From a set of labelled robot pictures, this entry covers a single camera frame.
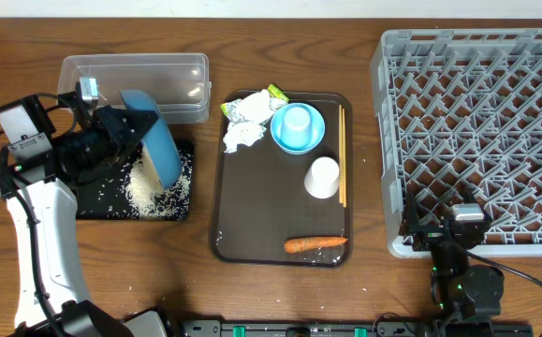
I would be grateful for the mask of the large blue plate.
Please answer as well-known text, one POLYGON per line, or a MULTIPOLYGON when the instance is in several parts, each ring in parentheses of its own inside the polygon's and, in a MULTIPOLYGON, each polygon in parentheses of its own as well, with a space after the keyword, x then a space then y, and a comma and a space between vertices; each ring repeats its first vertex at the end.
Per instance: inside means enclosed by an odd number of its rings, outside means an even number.
POLYGON ((181 176, 182 161, 165 117, 156 102, 143 91, 123 90, 120 96, 128 110, 150 110, 158 116, 158 120, 143 137, 142 144, 162 189, 171 188, 181 176))

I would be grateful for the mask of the pile of white rice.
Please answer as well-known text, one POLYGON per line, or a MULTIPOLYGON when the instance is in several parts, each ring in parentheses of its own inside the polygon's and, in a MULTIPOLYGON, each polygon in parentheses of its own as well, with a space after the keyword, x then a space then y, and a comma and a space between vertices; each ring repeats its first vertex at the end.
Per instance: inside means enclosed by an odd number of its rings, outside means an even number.
POLYGON ((142 151, 132 164, 121 187, 130 207, 130 214, 142 220, 182 221, 188 217, 193 153, 179 150, 181 175, 169 188, 163 188, 155 174, 148 153, 142 151))

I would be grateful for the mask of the orange carrot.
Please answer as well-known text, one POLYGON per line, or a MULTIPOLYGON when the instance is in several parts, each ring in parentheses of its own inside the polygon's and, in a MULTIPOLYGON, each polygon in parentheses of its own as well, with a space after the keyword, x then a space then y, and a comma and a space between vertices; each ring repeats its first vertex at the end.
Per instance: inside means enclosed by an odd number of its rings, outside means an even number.
POLYGON ((345 237, 303 237, 287 240, 284 244, 284 248, 287 253, 296 254, 315 249, 340 246, 346 242, 348 242, 348 239, 345 237))

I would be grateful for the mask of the white paper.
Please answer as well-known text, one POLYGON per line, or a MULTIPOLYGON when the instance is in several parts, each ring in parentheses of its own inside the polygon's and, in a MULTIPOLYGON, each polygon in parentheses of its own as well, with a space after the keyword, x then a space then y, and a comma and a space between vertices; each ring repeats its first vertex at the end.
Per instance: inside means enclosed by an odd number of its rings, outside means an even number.
POLYGON ((253 122, 230 122, 227 132, 223 136, 223 142, 226 146, 225 153, 235 153, 239 145, 252 146, 256 141, 263 138, 265 131, 265 126, 253 122))
POLYGON ((234 124, 251 122, 263 125, 287 103, 288 98, 282 92, 275 95, 274 92, 263 89, 246 98, 223 103, 221 111, 234 124))

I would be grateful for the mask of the green and silver wrapper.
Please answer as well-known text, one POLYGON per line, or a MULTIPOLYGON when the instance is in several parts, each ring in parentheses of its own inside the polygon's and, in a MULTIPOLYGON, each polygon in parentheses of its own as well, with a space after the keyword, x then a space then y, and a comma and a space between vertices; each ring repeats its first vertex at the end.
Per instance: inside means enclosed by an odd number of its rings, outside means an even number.
MULTIPOLYGON (((287 97, 287 95, 274 83, 271 83, 267 87, 267 91, 269 92, 270 98, 282 100, 286 104, 289 102, 289 98, 287 97)), ((229 111, 235 106, 235 103, 226 102, 220 105, 220 109, 226 116, 229 116, 229 111)))

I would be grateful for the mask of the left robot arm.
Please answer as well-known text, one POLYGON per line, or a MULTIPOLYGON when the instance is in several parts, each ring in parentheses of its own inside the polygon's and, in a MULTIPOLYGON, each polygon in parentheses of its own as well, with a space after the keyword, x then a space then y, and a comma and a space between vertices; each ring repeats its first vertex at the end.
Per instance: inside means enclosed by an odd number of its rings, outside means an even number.
POLYGON ((174 142, 154 100, 120 93, 124 105, 98 107, 94 95, 56 97, 73 126, 60 136, 39 95, 0 107, 8 144, 0 152, 0 195, 17 236, 20 297, 17 336, 169 336, 158 309, 121 321, 90 300, 76 237, 76 189, 82 174, 121 164, 138 146, 150 154, 174 142))

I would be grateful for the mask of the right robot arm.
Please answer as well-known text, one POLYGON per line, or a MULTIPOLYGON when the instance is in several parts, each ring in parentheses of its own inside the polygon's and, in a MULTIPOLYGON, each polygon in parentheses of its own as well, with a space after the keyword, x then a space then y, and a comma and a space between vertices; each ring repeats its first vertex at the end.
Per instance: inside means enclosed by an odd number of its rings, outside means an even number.
POLYGON ((501 313, 505 277, 486 263, 471 265, 471 250, 482 242, 491 217, 470 196, 455 204, 439 224, 420 223, 412 193, 406 194, 400 232, 413 239, 415 252, 432 259, 431 292, 441 313, 421 323, 416 336, 493 336, 492 319, 501 313))

